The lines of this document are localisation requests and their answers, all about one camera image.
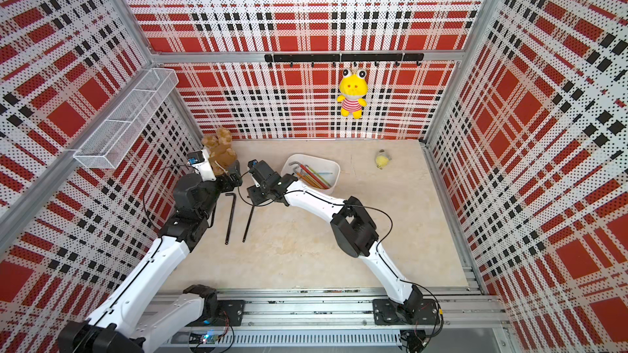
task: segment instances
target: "small yellow plush toy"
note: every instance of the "small yellow plush toy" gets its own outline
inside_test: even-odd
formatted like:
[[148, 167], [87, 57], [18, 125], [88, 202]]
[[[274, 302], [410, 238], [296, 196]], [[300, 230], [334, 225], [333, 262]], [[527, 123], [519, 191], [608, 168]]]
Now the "small yellow plush toy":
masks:
[[340, 82], [340, 96], [336, 99], [342, 103], [340, 114], [348, 116], [353, 113], [354, 119], [362, 117], [362, 107], [366, 106], [364, 97], [369, 90], [366, 85], [366, 70], [358, 69], [355, 74], [351, 74], [348, 68], [342, 70], [342, 81]]

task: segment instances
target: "red striped shirt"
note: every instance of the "red striped shirt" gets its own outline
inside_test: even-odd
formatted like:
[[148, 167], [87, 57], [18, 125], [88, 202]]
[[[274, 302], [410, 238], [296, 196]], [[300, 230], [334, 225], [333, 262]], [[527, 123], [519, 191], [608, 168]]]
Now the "red striped shirt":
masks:
[[349, 112], [357, 112], [362, 109], [362, 106], [357, 101], [349, 101], [348, 99], [342, 100], [342, 107]]

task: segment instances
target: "aluminum frame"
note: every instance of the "aluminum frame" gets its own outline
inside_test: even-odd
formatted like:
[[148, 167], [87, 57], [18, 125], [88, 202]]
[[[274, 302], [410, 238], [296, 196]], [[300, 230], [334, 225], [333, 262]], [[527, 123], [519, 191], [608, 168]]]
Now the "aluminum frame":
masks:
[[[131, 39], [136, 43], [138, 49], [146, 59], [147, 64], [144, 69], [171, 62], [265, 62], [264, 55], [272, 53], [211, 52], [202, 54], [155, 54], [152, 49], [149, 48], [148, 41], [141, 32], [139, 25], [134, 21], [134, 17], [126, 1], [110, 1], [122, 20], [122, 23], [130, 33]], [[430, 143], [433, 142], [435, 138], [437, 130], [442, 126], [446, 113], [454, 101], [454, 97], [458, 94], [465, 75], [471, 68], [473, 53], [477, 50], [483, 38], [486, 28], [489, 25], [491, 14], [498, 2], [499, 0], [484, 1], [478, 12], [478, 21], [473, 26], [464, 49], [460, 51], [416, 51], [416, 53], [424, 53], [424, 60], [454, 60], [458, 62], [452, 79], [446, 89], [444, 100], [437, 109], [433, 121], [428, 128], [426, 135], [428, 148], [424, 148], [423, 151], [428, 161], [430, 174], [432, 175], [434, 185], [438, 192], [439, 200], [442, 203], [447, 217], [452, 239], [454, 240], [460, 261], [467, 275], [469, 287], [437, 287], [433, 289], [433, 292], [438, 295], [447, 313], [445, 319], [446, 328], [491, 328], [495, 332], [496, 341], [503, 347], [501, 352], [511, 353], [520, 351], [520, 349], [511, 338], [512, 333], [509, 332], [510, 323], [508, 318], [498, 297], [483, 294], [486, 292], [485, 286], [483, 286], [482, 279], [477, 278], [480, 276], [479, 271], [473, 259], [470, 257], [470, 251], [465, 241], [461, 239], [459, 226], [455, 225], [457, 219], [455, 218], [455, 214], [453, 214], [453, 216], [451, 215], [451, 201], [447, 201], [448, 196], [446, 196], [446, 189], [444, 188], [442, 177], [440, 177], [433, 156], [428, 150]], [[294, 53], [307, 54], [314, 52]], [[80, 145], [84, 139], [87, 139], [87, 137], [91, 135], [107, 115], [117, 106], [118, 102], [128, 95], [133, 86], [138, 82], [140, 74], [141, 72], [138, 72], [133, 80], [94, 118], [90, 125], [84, 129], [81, 135], [74, 141], [73, 146]], [[202, 136], [200, 127], [194, 120], [190, 110], [184, 105], [181, 96], [178, 93], [170, 93], [168, 98], [182, 118], [190, 134], [193, 134], [200, 141]], [[32, 220], [43, 204], [59, 188], [59, 185], [79, 166], [79, 163], [72, 158], [73, 153], [74, 149], [72, 147], [64, 150], [57, 160], [46, 169], [42, 176], [33, 183], [19, 200], [11, 205], [11, 208], [0, 219], [0, 249], [4, 251], [15, 240], [17, 235], [19, 235], [27, 223]], [[171, 297], [171, 294], [157, 294], [145, 315], [150, 314], [151, 311], [156, 311], [156, 309], [160, 305], [164, 305], [166, 301], [170, 304], [173, 301]], [[238, 331], [286, 330], [288, 328], [293, 328], [294, 330], [325, 330], [337, 327], [347, 328], [349, 326], [347, 323], [350, 323], [350, 329], [390, 327], [374, 326], [370, 324], [369, 321], [373, 321], [373, 316], [372, 314], [368, 316], [367, 313], [369, 308], [371, 308], [371, 300], [373, 298], [385, 298], [383, 289], [331, 289], [308, 291], [223, 290], [220, 292], [220, 297], [223, 299], [244, 299], [247, 300], [249, 309], [252, 308], [252, 305], [256, 305], [256, 307], [253, 308], [258, 311], [274, 312], [274, 314], [271, 314], [272, 316], [260, 315], [259, 313], [247, 313], [244, 318], [246, 326], [237, 328]], [[329, 306], [328, 308], [330, 308], [331, 314], [315, 313], [325, 311], [327, 306]], [[304, 311], [305, 313], [298, 314], [296, 313], [298, 312], [297, 310]], [[328, 320], [330, 317], [337, 320], [335, 325], [329, 324]], [[290, 321], [292, 326], [281, 324], [280, 319], [285, 318]], [[262, 319], [265, 319], [263, 326], [260, 325]], [[294, 326], [293, 321], [295, 319], [299, 319], [301, 326]], [[398, 330], [402, 328], [405, 327], [397, 327], [394, 329]]]
[[451, 79], [445, 88], [443, 101], [441, 101], [440, 105], [436, 109], [434, 117], [432, 118], [428, 130], [425, 133], [425, 141], [428, 148], [431, 148], [431, 145], [435, 141], [438, 130], [443, 125], [451, 104], [453, 104], [455, 98], [458, 97], [463, 81], [468, 78], [467, 74], [471, 68], [473, 68], [474, 53], [480, 48], [484, 34], [489, 28], [492, 14], [497, 8], [499, 2], [500, 0], [484, 0], [480, 6], [480, 10], [477, 13], [478, 20], [476, 24], [473, 25], [473, 28], [467, 38], [467, 43], [462, 50], [467, 55], [464, 60], [461, 60], [460, 63], [456, 65], [454, 73], [451, 75]]
[[[431, 288], [445, 314], [445, 330], [489, 329], [494, 334], [500, 353], [519, 352], [511, 339], [512, 327], [498, 296], [467, 292], [459, 288]], [[234, 347], [262, 346], [399, 346], [397, 341], [365, 340], [368, 335], [386, 334], [398, 337], [401, 330], [412, 326], [376, 326], [372, 300], [385, 298], [382, 288], [319, 289], [319, 290], [219, 290], [220, 299], [245, 300], [242, 325], [235, 328]], [[156, 294], [143, 318], [171, 305], [177, 294]], [[162, 347], [188, 347], [190, 333], [205, 334], [212, 327], [184, 327]], [[433, 326], [419, 326], [430, 332]], [[312, 342], [298, 337], [311, 335], [353, 335], [354, 340], [318, 340]], [[231, 338], [203, 347], [227, 347]]]
[[93, 132], [109, 117], [114, 109], [126, 98], [144, 76], [146, 66], [135, 74], [126, 87], [112, 97], [111, 101], [98, 112], [81, 134], [74, 139], [68, 148], [63, 150], [57, 159], [50, 164], [34, 183], [16, 200], [0, 217], [0, 252], [4, 252], [17, 239], [26, 225], [30, 223], [39, 210], [48, 202], [65, 179], [80, 167], [74, 159], [74, 152], [91, 136]]

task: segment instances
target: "metal beam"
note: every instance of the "metal beam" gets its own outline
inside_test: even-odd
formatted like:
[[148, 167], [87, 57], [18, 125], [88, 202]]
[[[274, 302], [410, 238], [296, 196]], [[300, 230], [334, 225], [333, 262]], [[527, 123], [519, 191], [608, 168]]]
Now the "metal beam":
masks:
[[150, 65], [152, 63], [151, 55], [153, 52], [149, 49], [150, 45], [148, 40], [146, 39], [144, 32], [141, 30], [139, 23], [135, 19], [135, 15], [131, 12], [131, 8], [129, 8], [129, 5], [126, 3], [126, 0], [109, 1], [113, 5], [115, 13], [122, 20], [124, 27], [129, 32], [131, 39], [135, 42], [135, 45], [137, 45], [140, 53], [142, 53], [142, 56], [146, 60], [146, 64]]
[[[498, 296], [435, 294], [443, 308], [444, 328], [510, 327]], [[178, 294], [156, 294], [143, 318], [172, 305], [177, 296]], [[350, 291], [225, 289], [220, 290], [218, 297], [220, 300], [246, 301], [239, 331], [390, 330], [409, 327], [375, 325], [372, 301], [376, 298], [387, 298], [383, 288], [358, 288]], [[418, 328], [431, 330], [433, 325], [419, 325]], [[185, 330], [199, 332], [207, 330], [207, 327], [186, 327]]]
[[425, 160], [428, 163], [429, 174], [432, 178], [432, 183], [434, 183], [434, 188], [436, 189], [436, 194], [438, 195], [441, 208], [445, 214], [445, 220], [447, 221], [447, 226], [449, 227], [449, 231], [451, 233], [451, 239], [453, 239], [453, 245], [456, 247], [456, 251], [460, 257], [460, 263], [462, 263], [463, 267], [468, 267], [473, 270], [473, 273], [475, 274], [475, 281], [479, 284], [480, 290], [483, 294], [487, 294], [486, 284], [484, 284], [480, 269], [478, 269], [474, 257], [471, 254], [471, 249], [467, 245], [467, 240], [465, 240], [464, 235], [460, 230], [460, 220], [458, 219], [456, 210], [453, 208], [453, 204], [451, 203], [451, 198], [443, 180], [443, 175], [436, 166], [434, 156], [428, 148], [421, 145], [421, 150], [423, 151]]
[[308, 55], [308, 54], [419, 54], [428, 60], [462, 60], [463, 51], [325, 51], [325, 52], [191, 52], [154, 54], [151, 59], [159, 64], [174, 63], [265, 63], [266, 55]]
[[475, 64], [473, 61], [475, 52], [480, 49], [480, 44], [483, 42], [483, 37], [489, 28], [493, 12], [500, 2], [501, 0], [483, 0], [482, 6], [477, 13], [475, 25], [471, 28], [471, 31], [467, 36], [467, 44], [463, 49], [466, 53], [465, 60], [461, 60], [458, 66], [456, 66], [456, 69], [454, 70], [454, 73], [445, 88], [443, 101], [441, 101], [438, 105], [438, 108], [434, 113], [434, 117], [429, 124], [428, 131], [425, 134], [425, 141], [428, 148], [431, 148], [433, 145], [438, 134], [438, 130], [443, 125], [451, 104], [455, 101], [456, 97], [458, 97], [459, 90], [464, 85], [464, 81], [468, 79], [468, 73]]
[[194, 120], [192, 112], [190, 111], [188, 106], [185, 105], [185, 102], [177, 91], [177, 88], [170, 92], [170, 94], [168, 95], [168, 100], [172, 108], [177, 111], [177, 114], [181, 118], [183, 125], [188, 129], [188, 132], [196, 141], [196, 147], [201, 148], [203, 145], [200, 143], [200, 140], [203, 138], [203, 132], [200, 129], [199, 122]]
[[4, 252], [17, 239], [24, 228], [26, 228], [26, 225], [33, 220], [59, 186], [65, 182], [65, 179], [80, 166], [80, 163], [74, 159], [74, 151], [89, 138], [118, 104], [129, 95], [144, 74], [144, 70], [138, 71], [126, 87], [115, 95], [102, 111], [96, 114], [94, 119], [81, 131], [81, 134], [74, 139], [70, 146], [44, 169], [43, 173], [33, 184], [0, 217], [0, 253]]

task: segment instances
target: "plaid wall panel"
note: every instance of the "plaid wall panel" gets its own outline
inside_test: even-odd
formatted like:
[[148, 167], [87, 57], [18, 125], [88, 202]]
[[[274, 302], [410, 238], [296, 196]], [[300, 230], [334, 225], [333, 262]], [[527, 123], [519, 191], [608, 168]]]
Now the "plaid wall panel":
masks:
[[461, 49], [482, 0], [127, 0], [157, 52]]
[[0, 0], [0, 214], [145, 63], [107, 0]]
[[628, 350], [626, 2], [502, 0], [437, 137], [526, 350]]
[[200, 124], [244, 138], [422, 138], [454, 62], [356, 63], [369, 93], [362, 118], [340, 115], [338, 85], [350, 64], [170, 64], [177, 89]]
[[54, 352], [60, 329], [82, 320], [136, 266], [172, 207], [192, 151], [166, 101], [118, 169], [77, 169], [0, 258], [0, 350]]

